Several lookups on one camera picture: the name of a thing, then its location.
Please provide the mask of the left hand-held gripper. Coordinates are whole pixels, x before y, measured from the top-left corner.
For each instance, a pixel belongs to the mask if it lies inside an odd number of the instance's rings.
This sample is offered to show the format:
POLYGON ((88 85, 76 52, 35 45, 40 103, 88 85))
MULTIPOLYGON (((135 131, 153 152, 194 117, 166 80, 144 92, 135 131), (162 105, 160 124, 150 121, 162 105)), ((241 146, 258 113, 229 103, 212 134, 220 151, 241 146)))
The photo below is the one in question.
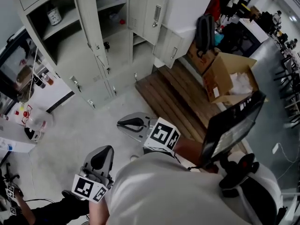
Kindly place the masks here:
POLYGON ((74 177, 72 193, 82 199, 99 203, 113 186, 110 175, 113 158, 114 149, 111 145, 90 152, 74 177))

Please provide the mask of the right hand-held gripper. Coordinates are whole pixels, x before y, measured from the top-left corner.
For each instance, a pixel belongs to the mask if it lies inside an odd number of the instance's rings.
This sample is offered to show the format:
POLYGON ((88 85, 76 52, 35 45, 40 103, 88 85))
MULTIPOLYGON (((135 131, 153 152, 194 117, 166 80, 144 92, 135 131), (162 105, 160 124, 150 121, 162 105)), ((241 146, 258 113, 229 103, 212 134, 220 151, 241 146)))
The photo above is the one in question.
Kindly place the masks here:
POLYGON ((144 112, 129 114, 117 122, 117 128, 151 151, 173 153, 179 130, 167 120, 144 112))

